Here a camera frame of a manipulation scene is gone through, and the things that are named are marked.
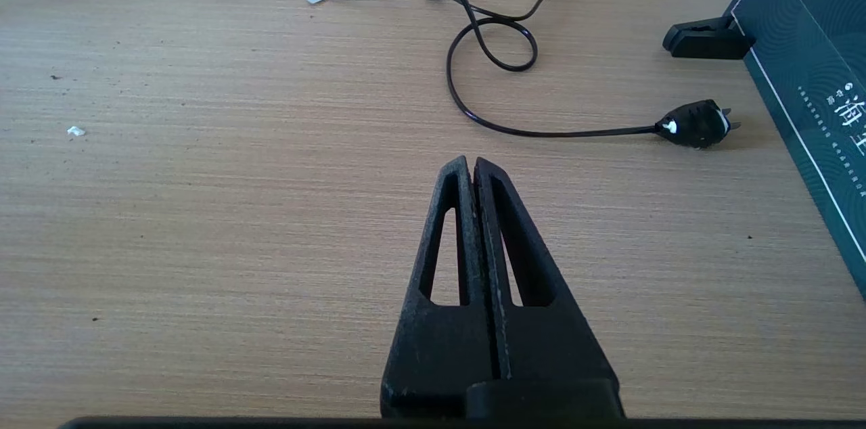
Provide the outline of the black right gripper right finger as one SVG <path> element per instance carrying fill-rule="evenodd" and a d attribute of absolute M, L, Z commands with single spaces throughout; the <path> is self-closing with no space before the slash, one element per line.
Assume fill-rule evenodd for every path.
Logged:
<path fill-rule="evenodd" d="M 616 382 L 510 176 L 479 158 L 474 189 L 496 377 Z"/>

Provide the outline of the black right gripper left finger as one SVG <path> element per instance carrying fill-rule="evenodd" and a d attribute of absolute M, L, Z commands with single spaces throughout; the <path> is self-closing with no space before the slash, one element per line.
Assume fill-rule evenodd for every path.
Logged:
<path fill-rule="evenodd" d="M 459 302 L 431 298 L 445 216 L 455 213 Z M 467 158 L 437 174 L 380 385 L 386 419 L 463 419 L 466 392 L 497 373 L 488 248 Z"/>

